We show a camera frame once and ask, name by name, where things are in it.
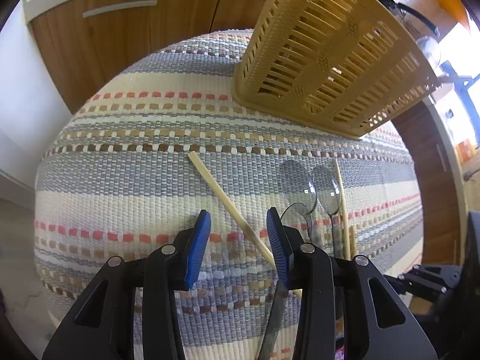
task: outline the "yellow plastic basket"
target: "yellow plastic basket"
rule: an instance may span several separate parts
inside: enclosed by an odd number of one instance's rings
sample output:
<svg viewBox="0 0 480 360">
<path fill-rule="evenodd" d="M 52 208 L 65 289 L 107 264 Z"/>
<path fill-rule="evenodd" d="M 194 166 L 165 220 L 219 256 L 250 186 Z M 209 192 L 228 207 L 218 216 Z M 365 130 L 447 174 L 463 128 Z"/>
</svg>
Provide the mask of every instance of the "yellow plastic basket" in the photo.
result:
<svg viewBox="0 0 480 360">
<path fill-rule="evenodd" d="M 377 0 L 266 0 L 233 97 L 359 138 L 438 85 L 414 39 Z"/>
</svg>

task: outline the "striped tablecloth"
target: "striped tablecloth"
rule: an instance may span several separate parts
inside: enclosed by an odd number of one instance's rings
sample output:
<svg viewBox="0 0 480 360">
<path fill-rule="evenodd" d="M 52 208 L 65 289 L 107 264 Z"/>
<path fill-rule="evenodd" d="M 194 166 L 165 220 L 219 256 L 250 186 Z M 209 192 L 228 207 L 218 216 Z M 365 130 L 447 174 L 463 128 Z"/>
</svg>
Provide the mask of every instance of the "striped tablecloth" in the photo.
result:
<svg viewBox="0 0 480 360">
<path fill-rule="evenodd" d="M 393 125 L 356 142 L 239 106 L 232 75 L 250 36 L 216 32 L 151 54 L 89 99 L 52 143 L 38 169 L 34 223 L 35 263 L 52 318 L 63 318 L 109 256 L 146 257 L 206 209 L 212 233 L 198 281 L 176 294 L 186 356 L 256 357 L 277 276 L 195 171 L 190 151 L 267 245 L 267 209 L 288 205 L 280 164 L 294 159 L 308 170 L 333 169 L 335 157 L 358 251 L 387 271 L 418 249 L 419 188 Z M 314 224 L 328 242 L 330 222 L 320 205 Z M 273 357 L 291 357 L 298 313 L 291 295 Z"/>
</svg>

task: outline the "drawer handle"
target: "drawer handle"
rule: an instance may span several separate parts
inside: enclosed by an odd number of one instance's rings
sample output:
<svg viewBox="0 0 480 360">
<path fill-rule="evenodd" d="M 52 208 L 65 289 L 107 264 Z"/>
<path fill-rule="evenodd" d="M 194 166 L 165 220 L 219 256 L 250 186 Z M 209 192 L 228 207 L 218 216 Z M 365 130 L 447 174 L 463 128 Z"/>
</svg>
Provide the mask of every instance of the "drawer handle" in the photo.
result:
<svg viewBox="0 0 480 360">
<path fill-rule="evenodd" d="M 119 11 L 128 8 L 154 7 L 155 5 L 157 5 L 157 0 L 129 1 L 126 3 L 104 5 L 103 7 L 83 12 L 82 17 L 85 19 L 86 17 L 99 15 L 100 13 Z"/>
</svg>

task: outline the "tile floor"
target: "tile floor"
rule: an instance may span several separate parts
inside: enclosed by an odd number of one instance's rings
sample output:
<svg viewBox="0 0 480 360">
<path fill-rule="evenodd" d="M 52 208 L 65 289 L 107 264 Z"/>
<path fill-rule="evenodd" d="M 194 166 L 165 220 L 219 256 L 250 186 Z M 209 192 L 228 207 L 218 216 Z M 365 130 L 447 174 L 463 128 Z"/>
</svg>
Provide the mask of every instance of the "tile floor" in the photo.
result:
<svg viewBox="0 0 480 360">
<path fill-rule="evenodd" d="M 7 317 L 40 359 L 55 328 L 33 262 L 33 220 L 33 211 L 0 199 L 0 288 Z"/>
</svg>

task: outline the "round table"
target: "round table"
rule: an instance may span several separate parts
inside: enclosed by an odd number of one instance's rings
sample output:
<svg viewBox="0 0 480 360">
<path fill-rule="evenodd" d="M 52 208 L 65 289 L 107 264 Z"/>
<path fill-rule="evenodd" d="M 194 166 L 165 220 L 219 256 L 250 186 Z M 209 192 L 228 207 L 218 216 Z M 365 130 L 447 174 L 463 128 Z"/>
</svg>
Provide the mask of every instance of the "round table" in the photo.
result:
<svg viewBox="0 0 480 360">
<path fill-rule="evenodd" d="M 254 359 L 276 272 L 196 172 L 191 151 L 267 245 L 267 209 L 282 212 L 289 204 L 278 183 L 280 164 L 293 159 L 307 170 L 334 169 L 332 157 L 358 252 L 387 271 L 421 240 L 413 162 L 391 123 L 357 142 L 233 101 L 233 72 L 250 36 L 216 32 L 149 55 L 90 98 L 52 143 L 38 169 L 34 255 L 54 321 L 108 257 L 146 257 L 206 209 L 212 230 L 198 281 L 176 293 L 185 354 Z M 328 238 L 320 205 L 314 224 Z M 139 290 L 137 358 L 141 296 Z M 299 305 L 290 295 L 273 355 L 279 359 L 291 357 Z"/>
</svg>

